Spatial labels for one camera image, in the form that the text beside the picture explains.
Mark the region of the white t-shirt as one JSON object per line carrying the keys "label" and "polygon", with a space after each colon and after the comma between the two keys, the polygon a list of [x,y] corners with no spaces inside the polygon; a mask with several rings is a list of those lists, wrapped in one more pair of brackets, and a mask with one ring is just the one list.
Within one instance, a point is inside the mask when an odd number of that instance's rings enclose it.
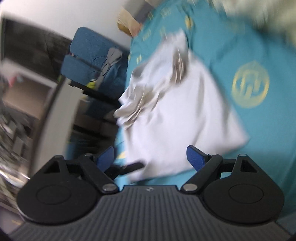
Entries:
{"label": "white t-shirt", "polygon": [[248,140],[234,108],[204,64],[188,48],[183,31],[167,35],[137,66],[115,111],[123,130],[126,162],[144,163],[130,182],[191,169],[186,149],[226,154]]}

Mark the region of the white desk with dark top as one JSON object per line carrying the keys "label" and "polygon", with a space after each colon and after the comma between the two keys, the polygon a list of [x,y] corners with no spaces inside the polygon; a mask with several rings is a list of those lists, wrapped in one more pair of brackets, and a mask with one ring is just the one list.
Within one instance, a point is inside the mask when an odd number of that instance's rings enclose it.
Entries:
{"label": "white desk with dark top", "polygon": [[82,90],[63,77],[56,86],[33,138],[28,174],[33,176],[55,155],[66,155]]}

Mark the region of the yellow green plush toy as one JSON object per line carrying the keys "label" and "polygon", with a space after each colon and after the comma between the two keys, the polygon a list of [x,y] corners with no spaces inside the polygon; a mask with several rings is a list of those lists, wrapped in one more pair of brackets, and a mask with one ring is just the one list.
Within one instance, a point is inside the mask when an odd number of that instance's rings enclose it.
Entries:
{"label": "yellow green plush toy", "polygon": [[96,88],[96,80],[95,81],[90,81],[89,83],[87,83],[86,87],[89,88],[89,89],[95,90],[95,88]]}

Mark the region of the blue covered chair front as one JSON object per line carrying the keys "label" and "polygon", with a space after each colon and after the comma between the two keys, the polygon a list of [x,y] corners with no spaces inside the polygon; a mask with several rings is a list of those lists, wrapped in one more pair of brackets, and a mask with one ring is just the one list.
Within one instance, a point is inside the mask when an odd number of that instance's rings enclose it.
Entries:
{"label": "blue covered chair front", "polygon": [[95,90],[112,99],[118,99],[125,89],[128,64],[126,56],[113,65],[104,63],[102,57],[97,57],[94,63],[97,63],[98,66],[92,67],[78,58],[66,55],[61,67],[61,74],[84,86],[98,80],[102,75],[102,81],[98,82],[99,86],[95,87]]}

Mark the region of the blue covered chair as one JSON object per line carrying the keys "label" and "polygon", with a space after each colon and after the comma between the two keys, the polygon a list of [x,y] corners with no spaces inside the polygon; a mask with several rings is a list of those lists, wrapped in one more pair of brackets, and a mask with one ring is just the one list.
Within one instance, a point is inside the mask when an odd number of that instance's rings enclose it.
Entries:
{"label": "blue covered chair", "polygon": [[98,82],[99,86],[95,87],[95,90],[112,99],[118,99],[125,89],[128,64],[126,56],[113,65],[104,63],[102,57],[97,57],[94,63],[97,63],[98,66],[92,67],[78,58],[66,55],[61,67],[61,74],[84,86],[98,80],[102,75],[102,81]]}
{"label": "blue covered chair", "polygon": [[128,56],[128,49],[122,45],[89,28],[80,27],[74,35],[69,51],[83,61],[100,67],[110,48],[119,49],[124,57]]}

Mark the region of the brown cardboard box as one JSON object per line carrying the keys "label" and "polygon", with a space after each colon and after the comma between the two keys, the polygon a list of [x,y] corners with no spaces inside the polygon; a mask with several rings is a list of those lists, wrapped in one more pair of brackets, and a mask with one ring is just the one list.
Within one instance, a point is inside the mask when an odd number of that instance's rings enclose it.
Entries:
{"label": "brown cardboard box", "polygon": [[24,76],[17,76],[2,98],[6,107],[40,120],[54,89]]}

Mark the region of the grey cloth on chair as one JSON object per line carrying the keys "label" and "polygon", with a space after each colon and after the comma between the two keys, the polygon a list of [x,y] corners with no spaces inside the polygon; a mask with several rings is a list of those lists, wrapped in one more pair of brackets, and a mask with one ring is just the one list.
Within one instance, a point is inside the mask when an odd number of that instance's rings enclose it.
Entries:
{"label": "grey cloth on chair", "polygon": [[110,48],[107,56],[106,56],[106,60],[104,61],[101,70],[100,70],[100,74],[96,80],[96,84],[95,84],[95,90],[97,90],[100,85],[102,84],[105,75],[107,75],[108,71],[110,70],[110,68],[118,63],[118,61],[122,58],[122,51],[117,49],[117,48]]}

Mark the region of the blue covered chair rear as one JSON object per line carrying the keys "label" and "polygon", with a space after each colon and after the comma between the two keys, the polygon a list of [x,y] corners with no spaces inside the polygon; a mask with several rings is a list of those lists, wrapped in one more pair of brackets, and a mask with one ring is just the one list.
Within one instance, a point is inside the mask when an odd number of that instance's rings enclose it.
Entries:
{"label": "blue covered chair rear", "polygon": [[69,51],[83,61],[100,67],[110,48],[119,49],[124,57],[128,56],[128,49],[122,45],[89,28],[80,27],[74,35]]}

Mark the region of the dark window with curtain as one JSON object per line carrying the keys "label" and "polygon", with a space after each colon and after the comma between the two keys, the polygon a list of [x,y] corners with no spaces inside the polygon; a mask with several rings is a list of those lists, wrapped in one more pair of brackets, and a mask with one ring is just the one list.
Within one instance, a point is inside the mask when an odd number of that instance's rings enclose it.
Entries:
{"label": "dark window with curtain", "polygon": [[52,81],[57,81],[71,40],[55,32],[3,18],[1,60],[9,59]]}

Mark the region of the checkered beige grey pillow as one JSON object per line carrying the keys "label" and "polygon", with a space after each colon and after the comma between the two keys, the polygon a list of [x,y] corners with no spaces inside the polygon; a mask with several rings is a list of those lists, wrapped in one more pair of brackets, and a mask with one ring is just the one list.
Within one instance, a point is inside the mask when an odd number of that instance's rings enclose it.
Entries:
{"label": "checkered beige grey pillow", "polygon": [[124,5],[117,18],[119,30],[130,37],[138,35],[147,18],[152,18],[152,12],[162,3],[162,0],[134,0]]}

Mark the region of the green fleece blanket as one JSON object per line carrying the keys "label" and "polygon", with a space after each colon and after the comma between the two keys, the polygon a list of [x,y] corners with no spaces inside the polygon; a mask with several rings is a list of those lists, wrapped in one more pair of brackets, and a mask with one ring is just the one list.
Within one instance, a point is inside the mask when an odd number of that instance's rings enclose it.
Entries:
{"label": "green fleece blanket", "polygon": [[257,29],[280,34],[295,45],[295,0],[210,1],[216,10],[229,17],[240,17]]}

